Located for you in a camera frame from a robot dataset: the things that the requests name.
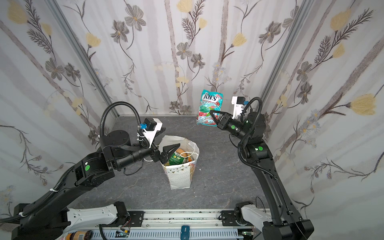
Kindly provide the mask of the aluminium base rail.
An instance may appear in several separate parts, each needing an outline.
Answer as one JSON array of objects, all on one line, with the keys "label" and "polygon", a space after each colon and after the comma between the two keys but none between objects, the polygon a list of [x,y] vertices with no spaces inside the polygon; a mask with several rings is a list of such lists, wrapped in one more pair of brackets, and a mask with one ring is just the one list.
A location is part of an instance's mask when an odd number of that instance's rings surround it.
[{"label": "aluminium base rail", "polygon": [[154,226],[218,226],[218,227],[256,227],[272,226],[272,214],[253,204],[236,207],[234,210],[129,210],[122,223],[122,229],[150,228]]}]

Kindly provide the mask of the white patterned paper bag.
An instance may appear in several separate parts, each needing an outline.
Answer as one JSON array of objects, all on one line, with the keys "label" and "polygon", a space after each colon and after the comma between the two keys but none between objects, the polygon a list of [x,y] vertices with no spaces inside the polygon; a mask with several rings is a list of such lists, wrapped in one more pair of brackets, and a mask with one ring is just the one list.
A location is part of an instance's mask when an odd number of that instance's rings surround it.
[{"label": "white patterned paper bag", "polygon": [[191,186],[193,180],[196,164],[200,155],[200,149],[195,142],[189,139],[168,135],[162,138],[158,147],[162,152],[163,146],[173,144],[180,144],[182,150],[193,153],[193,161],[176,166],[165,166],[162,164],[162,167],[167,175],[171,190],[187,189]]}]

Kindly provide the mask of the orange snack packet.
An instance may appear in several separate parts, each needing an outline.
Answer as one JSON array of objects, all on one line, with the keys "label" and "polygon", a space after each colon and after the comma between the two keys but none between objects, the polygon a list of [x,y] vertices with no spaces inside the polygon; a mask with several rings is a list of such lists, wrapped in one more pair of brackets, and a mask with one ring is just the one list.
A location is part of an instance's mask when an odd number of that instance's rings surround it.
[{"label": "orange snack packet", "polygon": [[181,148],[177,149],[176,152],[178,152],[178,153],[180,153],[180,154],[182,154],[182,153],[187,153],[187,154],[189,155],[189,159],[188,159],[187,162],[192,162],[192,161],[193,161],[193,158],[192,158],[193,153],[191,153],[191,152],[186,152],[186,151],[182,150]]}]

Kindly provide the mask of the blue clip on tray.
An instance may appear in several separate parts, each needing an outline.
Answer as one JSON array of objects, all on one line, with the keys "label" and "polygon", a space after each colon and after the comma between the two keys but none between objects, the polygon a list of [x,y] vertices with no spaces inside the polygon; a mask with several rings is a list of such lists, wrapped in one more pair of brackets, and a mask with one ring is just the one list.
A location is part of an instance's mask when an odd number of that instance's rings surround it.
[{"label": "blue clip on tray", "polygon": [[181,240],[189,240],[190,239],[190,227],[189,226],[182,226],[181,228],[181,235],[180,235]]}]

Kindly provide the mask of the green snack packet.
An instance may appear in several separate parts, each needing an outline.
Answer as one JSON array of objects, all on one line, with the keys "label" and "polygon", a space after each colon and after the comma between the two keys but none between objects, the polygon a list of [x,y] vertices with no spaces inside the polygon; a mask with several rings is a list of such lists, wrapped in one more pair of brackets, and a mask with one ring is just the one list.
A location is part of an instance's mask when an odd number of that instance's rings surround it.
[{"label": "green snack packet", "polygon": [[165,166],[176,166],[176,165],[182,165],[186,163],[189,159],[189,155],[187,153],[178,153],[174,152],[170,159],[165,163]]}]

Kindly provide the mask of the small green circuit board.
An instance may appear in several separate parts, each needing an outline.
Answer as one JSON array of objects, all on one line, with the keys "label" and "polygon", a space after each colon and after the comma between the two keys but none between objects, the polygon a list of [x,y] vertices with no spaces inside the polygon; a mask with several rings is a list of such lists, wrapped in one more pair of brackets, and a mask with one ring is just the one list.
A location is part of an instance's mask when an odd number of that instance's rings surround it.
[{"label": "small green circuit board", "polygon": [[129,230],[118,230],[116,231],[115,237],[116,238],[128,238],[130,236]]}]

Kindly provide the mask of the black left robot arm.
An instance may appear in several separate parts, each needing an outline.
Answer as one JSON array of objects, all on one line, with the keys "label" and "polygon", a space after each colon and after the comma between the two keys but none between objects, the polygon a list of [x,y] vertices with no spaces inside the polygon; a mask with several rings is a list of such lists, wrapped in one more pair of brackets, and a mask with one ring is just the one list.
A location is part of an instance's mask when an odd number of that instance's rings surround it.
[{"label": "black left robot arm", "polygon": [[[126,131],[105,134],[108,113],[117,106],[130,108],[137,120],[139,143],[133,146]],[[165,131],[158,119],[146,118],[142,123],[133,105],[119,101],[110,104],[100,121],[100,148],[66,170],[56,185],[31,204],[19,204],[13,217],[1,219],[2,224],[17,224],[13,240],[55,240],[73,221],[67,208],[84,193],[115,177],[115,171],[150,157],[165,164],[180,147],[173,144],[159,149],[154,139]]]}]

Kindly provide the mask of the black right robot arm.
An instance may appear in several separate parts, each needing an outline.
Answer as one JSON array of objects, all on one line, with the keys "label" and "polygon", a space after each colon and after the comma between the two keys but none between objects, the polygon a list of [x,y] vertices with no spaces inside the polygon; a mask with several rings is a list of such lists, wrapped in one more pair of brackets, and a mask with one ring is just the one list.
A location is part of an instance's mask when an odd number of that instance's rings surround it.
[{"label": "black right robot arm", "polygon": [[267,213],[252,202],[237,204],[235,222],[239,226],[252,225],[264,240],[307,240],[314,232],[313,223],[295,208],[278,175],[273,154],[263,139],[266,123],[262,108],[262,99],[254,97],[241,111],[239,120],[227,112],[210,111],[220,130],[239,139],[238,157],[253,170],[270,207]]}]

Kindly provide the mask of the brown orange bottle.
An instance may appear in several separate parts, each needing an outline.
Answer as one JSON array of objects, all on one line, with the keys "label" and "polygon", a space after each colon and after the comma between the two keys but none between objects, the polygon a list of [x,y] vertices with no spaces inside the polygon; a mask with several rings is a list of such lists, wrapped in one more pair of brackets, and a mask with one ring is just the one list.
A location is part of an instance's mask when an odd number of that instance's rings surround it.
[{"label": "brown orange bottle", "polygon": [[73,233],[68,233],[60,240],[90,240],[93,236],[93,231],[76,231]]}]

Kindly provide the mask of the teal Fox's candy packet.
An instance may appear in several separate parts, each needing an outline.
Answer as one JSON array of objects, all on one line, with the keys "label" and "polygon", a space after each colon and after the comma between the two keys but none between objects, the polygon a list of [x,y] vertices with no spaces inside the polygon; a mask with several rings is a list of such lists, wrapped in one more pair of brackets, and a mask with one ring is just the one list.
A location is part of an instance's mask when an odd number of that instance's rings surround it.
[{"label": "teal Fox's candy packet", "polygon": [[221,111],[223,98],[221,93],[203,90],[197,114],[197,125],[216,126],[211,111]]}]

